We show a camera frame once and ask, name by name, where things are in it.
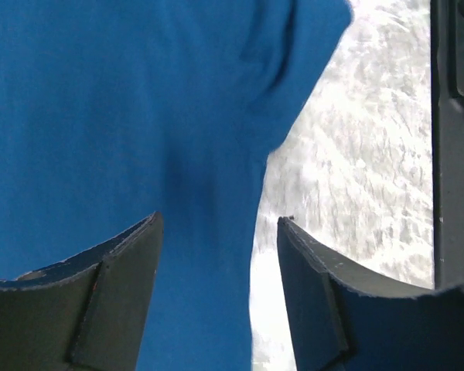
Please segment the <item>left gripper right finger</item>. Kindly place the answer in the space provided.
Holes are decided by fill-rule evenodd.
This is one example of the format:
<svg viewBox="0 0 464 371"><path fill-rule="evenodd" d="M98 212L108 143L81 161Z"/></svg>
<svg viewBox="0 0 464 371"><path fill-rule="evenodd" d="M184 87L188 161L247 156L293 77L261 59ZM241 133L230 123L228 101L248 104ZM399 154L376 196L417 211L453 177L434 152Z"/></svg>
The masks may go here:
<svg viewBox="0 0 464 371"><path fill-rule="evenodd" d="M300 370L464 370L464 283L429 290L378 274L278 220Z"/></svg>

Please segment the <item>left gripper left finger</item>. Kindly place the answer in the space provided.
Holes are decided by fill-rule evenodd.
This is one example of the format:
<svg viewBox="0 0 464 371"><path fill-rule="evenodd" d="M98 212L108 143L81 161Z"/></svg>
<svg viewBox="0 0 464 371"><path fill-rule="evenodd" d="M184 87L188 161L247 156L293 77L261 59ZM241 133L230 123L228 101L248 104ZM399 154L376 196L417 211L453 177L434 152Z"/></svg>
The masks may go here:
<svg viewBox="0 0 464 371"><path fill-rule="evenodd" d="M0 370L133 370L162 240L153 213L67 260L0 281Z"/></svg>

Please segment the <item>blue t shirt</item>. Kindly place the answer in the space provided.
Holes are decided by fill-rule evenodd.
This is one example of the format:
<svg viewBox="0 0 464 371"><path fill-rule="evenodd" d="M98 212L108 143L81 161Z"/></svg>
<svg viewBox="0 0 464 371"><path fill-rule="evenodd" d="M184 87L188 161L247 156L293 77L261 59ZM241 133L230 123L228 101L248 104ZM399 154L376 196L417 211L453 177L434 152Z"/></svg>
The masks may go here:
<svg viewBox="0 0 464 371"><path fill-rule="evenodd" d="M268 155L345 1L0 1L0 278L159 211L140 370L249 370Z"/></svg>

